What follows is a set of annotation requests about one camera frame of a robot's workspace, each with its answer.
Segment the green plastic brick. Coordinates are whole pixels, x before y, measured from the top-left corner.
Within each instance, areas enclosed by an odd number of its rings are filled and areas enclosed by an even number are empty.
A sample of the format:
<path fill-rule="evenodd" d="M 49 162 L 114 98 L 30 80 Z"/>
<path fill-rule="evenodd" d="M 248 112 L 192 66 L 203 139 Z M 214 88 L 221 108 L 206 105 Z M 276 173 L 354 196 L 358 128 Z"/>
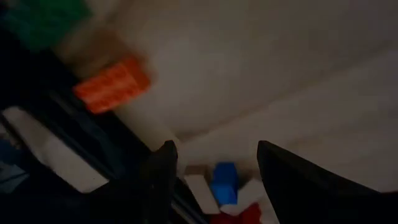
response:
<path fill-rule="evenodd" d="M 32 51 L 55 45 L 91 12 L 84 0 L 15 0 L 0 25 Z"/>

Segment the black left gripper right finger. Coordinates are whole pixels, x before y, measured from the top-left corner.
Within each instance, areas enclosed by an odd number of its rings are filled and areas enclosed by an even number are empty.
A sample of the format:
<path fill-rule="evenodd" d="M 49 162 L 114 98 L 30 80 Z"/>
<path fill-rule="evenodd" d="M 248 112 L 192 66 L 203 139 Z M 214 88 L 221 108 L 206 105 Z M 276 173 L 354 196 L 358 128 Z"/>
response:
<path fill-rule="evenodd" d="M 280 224 L 398 224 L 398 191 L 370 189 L 269 141 L 259 141 L 257 162 Z"/>

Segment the red plastic brick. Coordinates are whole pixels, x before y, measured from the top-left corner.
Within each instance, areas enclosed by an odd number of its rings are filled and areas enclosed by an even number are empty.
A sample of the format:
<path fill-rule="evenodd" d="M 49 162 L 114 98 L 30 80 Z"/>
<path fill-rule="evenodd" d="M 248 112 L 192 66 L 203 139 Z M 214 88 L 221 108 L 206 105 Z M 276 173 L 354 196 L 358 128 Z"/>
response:
<path fill-rule="evenodd" d="M 210 224 L 261 224 L 261 209 L 254 203 L 237 216 L 220 213 L 212 215 Z"/>

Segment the orange plastic brick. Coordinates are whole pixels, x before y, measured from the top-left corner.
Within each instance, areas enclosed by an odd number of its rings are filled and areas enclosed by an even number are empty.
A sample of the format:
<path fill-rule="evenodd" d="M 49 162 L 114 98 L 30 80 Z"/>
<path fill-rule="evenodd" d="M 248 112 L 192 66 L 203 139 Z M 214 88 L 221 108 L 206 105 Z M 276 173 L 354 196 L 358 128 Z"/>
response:
<path fill-rule="evenodd" d="M 100 114 L 139 96 L 150 84 L 150 78 L 138 59 L 126 57 L 77 84 L 73 92 L 88 110 Z"/>

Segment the wooden block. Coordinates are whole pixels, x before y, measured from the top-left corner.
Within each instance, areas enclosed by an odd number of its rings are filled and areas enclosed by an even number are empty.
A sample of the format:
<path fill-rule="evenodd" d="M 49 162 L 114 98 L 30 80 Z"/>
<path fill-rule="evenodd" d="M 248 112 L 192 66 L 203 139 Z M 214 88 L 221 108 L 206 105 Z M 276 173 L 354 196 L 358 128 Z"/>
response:
<path fill-rule="evenodd" d="M 228 215 L 238 216 L 252 204 L 260 201 L 265 194 L 263 183 L 258 179 L 251 179 L 238 190 L 237 204 L 222 205 L 220 210 Z"/>

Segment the small blue plastic brick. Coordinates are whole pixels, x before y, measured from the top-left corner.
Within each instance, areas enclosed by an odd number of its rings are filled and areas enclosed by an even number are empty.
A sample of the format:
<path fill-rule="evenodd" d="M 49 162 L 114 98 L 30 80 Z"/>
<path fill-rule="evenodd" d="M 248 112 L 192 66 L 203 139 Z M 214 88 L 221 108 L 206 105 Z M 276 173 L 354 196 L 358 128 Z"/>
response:
<path fill-rule="evenodd" d="M 238 202 L 238 173 L 233 162 L 219 162 L 213 169 L 211 191 L 220 205 L 236 205 Z"/>

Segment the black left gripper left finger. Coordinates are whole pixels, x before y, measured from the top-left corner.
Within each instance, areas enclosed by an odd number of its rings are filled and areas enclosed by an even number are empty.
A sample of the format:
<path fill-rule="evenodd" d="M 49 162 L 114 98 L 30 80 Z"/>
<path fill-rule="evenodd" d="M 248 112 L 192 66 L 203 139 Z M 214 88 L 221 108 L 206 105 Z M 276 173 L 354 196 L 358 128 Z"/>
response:
<path fill-rule="evenodd" d="M 90 218 L 100 224 L 166 224 L 177 160 L 175 143 L 164 142 L 133 173 L 90 194 Z"/>

